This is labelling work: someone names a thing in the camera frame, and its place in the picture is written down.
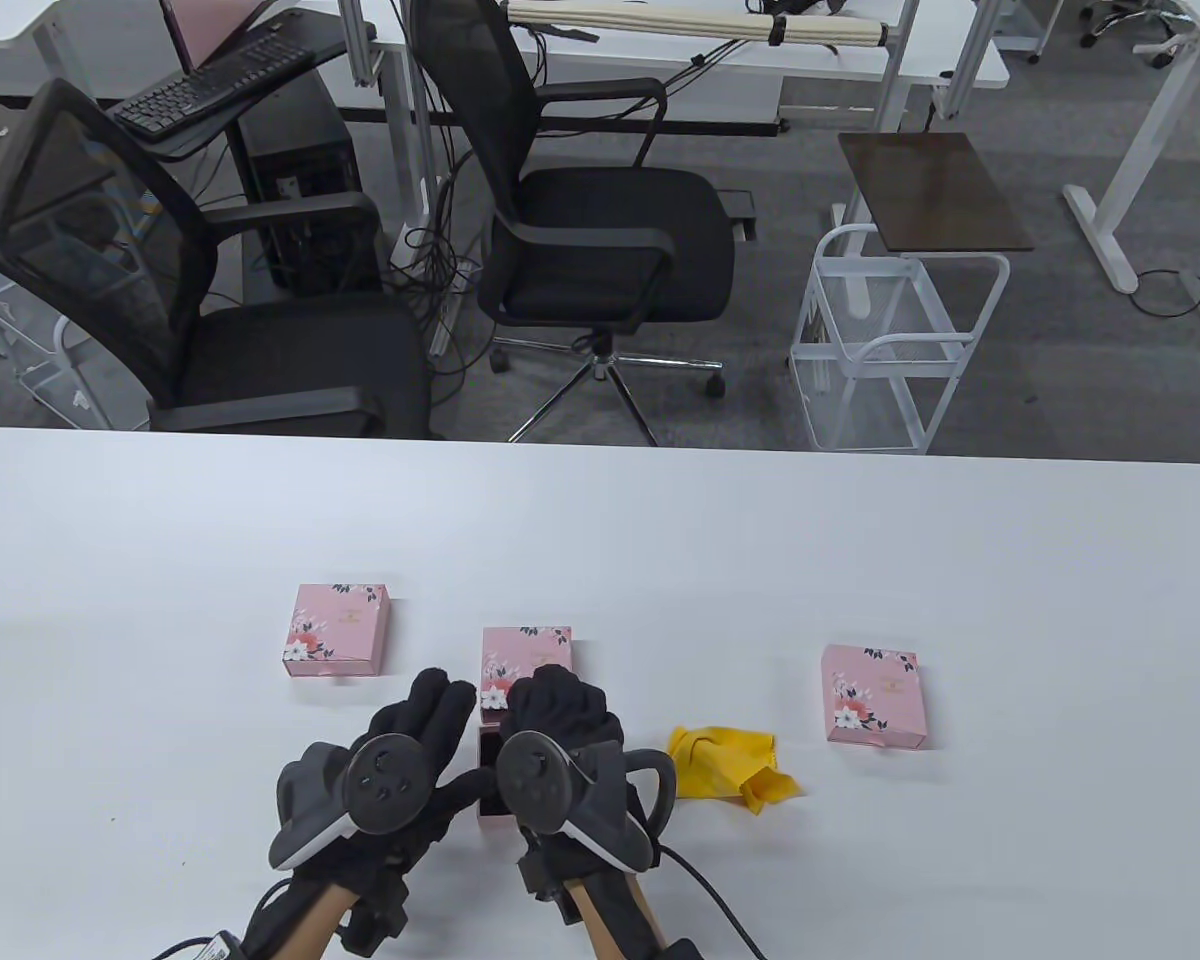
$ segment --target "label tag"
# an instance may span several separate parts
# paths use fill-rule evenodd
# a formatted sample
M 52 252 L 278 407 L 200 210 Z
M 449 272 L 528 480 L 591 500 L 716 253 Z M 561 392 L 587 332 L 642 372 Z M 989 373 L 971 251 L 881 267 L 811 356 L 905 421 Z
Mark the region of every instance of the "label tag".
M 230 960 L 232 948 L 222 940 L 222 934 L 217 934 L 210 942 L 204 944 L 203 950 L 196 955 L 196 960 Z

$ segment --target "chair armrest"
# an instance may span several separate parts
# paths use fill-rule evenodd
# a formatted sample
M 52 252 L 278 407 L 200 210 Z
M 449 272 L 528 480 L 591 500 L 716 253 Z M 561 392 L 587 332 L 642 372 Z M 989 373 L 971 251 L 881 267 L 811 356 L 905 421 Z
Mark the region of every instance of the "chair armrest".
M 667 84 L 654 77 L 544 83 L 533 88 L 533 91 L 545 104 L 553 104 L 558 100 L 636 100 L 636 97 L 652 97 L 660 104 L 667 102 Z
M 364 193 L 326 193 L 318 197 L 304 197 L 301 200 L 270 200 L 266 204 L 248 204 L 244 206 L 221 206 L 216 210 L 204 210 L 204 220 L 217 234 L 217 242 L 234 238 L 239 233 L 258 230 L 265 227 L 280 227 L 294 221 L 316 220 L 322 216 L 341 216 L 341 218 L 361 223 L 366 229 L 377 229 L 382 224 L 377 205 Z
M 632 304 L 631 314 L 626 319 L 626 332 L 631 332 L 644 323 L 654 308 L 658 288 L 667 278 L 676 264 L 676 241 L 656 227 L 532 227 L 504 218 L 494 208 L 494 215 L 522 244 L 542 247 L 592 247 L 596 250 L 650 250 L 659 257 L 644 281 L 640 296 Z
M 536 98 L 542 104 L 553 104 L 562 101 L 577 100 L 655 100 L 658 110 L 649 121 L 649 132 L 644 133 L 644 143 L 640 145 L 636 154 L 636 163 L 642 166 L 649 146 L 658 136 L 658 131 L 664 125 L 664 116 L 667 116 L 667 84 L 654 77 L 631 77 L 626 79 L 612 80 L 581 80 L 577 83 L 544 83 L 535 88 Z
M 268 432 L 268 425 L 331 418 L 344 413 L 335 433 L 322 430 L 318 436 L 364 436 L 373 425 L 385 425 L 376 398 L 359 386 L 336 386 L 306 392 L 280 392 L 271 397 L 240 398 L 192 407 L 151 408 L 151 430 L 157 433 Z M 301 430 L 284 431 L 301 434 Z

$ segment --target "mesh chair back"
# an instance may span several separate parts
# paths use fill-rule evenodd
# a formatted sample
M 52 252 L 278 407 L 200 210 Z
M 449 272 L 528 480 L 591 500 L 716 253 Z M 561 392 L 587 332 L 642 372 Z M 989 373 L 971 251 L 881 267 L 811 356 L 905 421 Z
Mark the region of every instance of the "mesh chair back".
M 184 188 L 88 96 L 41 88 L 0 173 L 0 274 L 169 403 L 217 248 Z
M 494 204 L 514 216 L 541 108 L 508 18 L 494 0 L 413 0 L 409 46 L 462 124 Z

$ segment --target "black glove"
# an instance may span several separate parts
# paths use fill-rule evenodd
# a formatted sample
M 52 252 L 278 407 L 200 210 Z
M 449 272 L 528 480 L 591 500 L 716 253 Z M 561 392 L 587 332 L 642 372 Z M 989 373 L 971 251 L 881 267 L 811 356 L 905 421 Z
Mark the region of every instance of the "black glove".
M 404 733 L 420 742 L 431 760 L 431 769 L 439 776 L 454 760 L 475 708 L 475 686 L 467 680 L 450 682 L 443 668 L 426 668 L 413 682 L 408 700 L 373 714 L 368 731 L 343 751 L 341 763 L 330 776 L 346 767 L 367 740 L 382 733 Z M 294 880 L 336 883 L 364 899 L 373 899 L 382 884 L 408 874 L 427 848 L 444 838 L 460 810 L 497 790 L 498 781 L 491 768 L 460 773 L 445 786 L 437 787 L 422 812 L 403 829 L 377 836 L 358 833 L 335 840 L 295 869 Z
M 324 769 L 326 782 L 334 782 L 358 750 L 382 733 L 413 737 L 427 754 L 430 769 L 439 776 L 454 760 L 475 707 L 476 689 L 472 684 L 462 680 L 450 684 L 443 668 L 426 668 L 413 682 L 408 700 L 382 708 L 350 749 L 336 749 L 329 755 Z M 492 769 L 468 770 L 436 788 L 421 812 L 402 829 L 384 835 L 356 833 L 335 840 L 294 870 L 288 890 L 258 906 L 242 937 L 245 956 L 252 960 L 274 956 L 331 883 L 361 898 L 341 931 L 343 947 L 359 956 L 371 956 L 385 937 L 398 936 L 404 928 L 408 896 L 404 874 L 432 844 L 444 838 L 460 810 L 496 791 L 498 778 Z M 277 802 L 280 817 L 284 820 L 292 796 L 286 796 L 283 784 Z
M 506 716 L 500 724 L 503 740 L 522 730 L 535 730 L 551 737 L 551 740 L 565 750 L 604 744 L 606 740 L 623 743 L 622 722 L 610 713 L 604 690 L 583 684 L 576 673 L 559 664 L 539 667 L 533 677 L 516 680 L 508 695 L 506 707 Z M 640 803 L 636 788 L 629 784 L 626 809 L 647 832 L 649 824 L 646 809 Z M 521 832 L 530 845 L 530 854 L 541 850 L 542 868 L 556 882 L 582 880 L 605 870 L 616 871 L 612 865 L 563 833 L 539 836 L 523 828 Z M 658 865 L 656 842 L 654 865 Z

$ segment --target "hand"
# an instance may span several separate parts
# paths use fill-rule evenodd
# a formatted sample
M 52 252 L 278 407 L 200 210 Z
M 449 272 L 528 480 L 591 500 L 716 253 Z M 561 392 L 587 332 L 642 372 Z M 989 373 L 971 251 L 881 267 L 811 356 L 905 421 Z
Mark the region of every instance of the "hand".
M 610 713 L 604 690 L 586 684 L 576 673 L 559 664 L 539 667 L 533 677 L 516 680 L 506 698 L 506 716 L 500 724 L 503 740 L 522 730 L 533 730 L 551 737 L 551 740 L 565 750 L 604 744 L 606 740 L 623 743 L 622 722 Z M 626 809 L 647 832 L 644 806 L 640 803 L 636 788 L 629 784 Z M 605 870 L 616 871 L 612 865 L 563 833 L 539 836 L 523 827 L 521 832 L 530 845 L 530 853 L 541 850 L 542 868 L 558 883 L 582 880 Z
M 426 668 L 413 682 L 408 700 L 373 714 L 368 731 L 359 736 L 349 750 L 340 751 L 338 763 L 329 776 L 336 776 L 350 763 L 356 750 L 382 733 L 413 737 L 426 751 L 432 772 L 439 776 L 454 760 L 475 707 L 476 689 L 472 684 L 450 682 L 443 668 Z M 377 899 L 384 886 L 398 883 L 427 848 L 444 838 L 460 810 L 481 797 L 492 796 L 496 788 L 498 782 L 491 768 L 460 773 L 432 792 L 426 806 L 408 826 L 376 836 L 358 833 L 335 840 L 295 869 L 294 878 L 335 883 L 360 898 Z

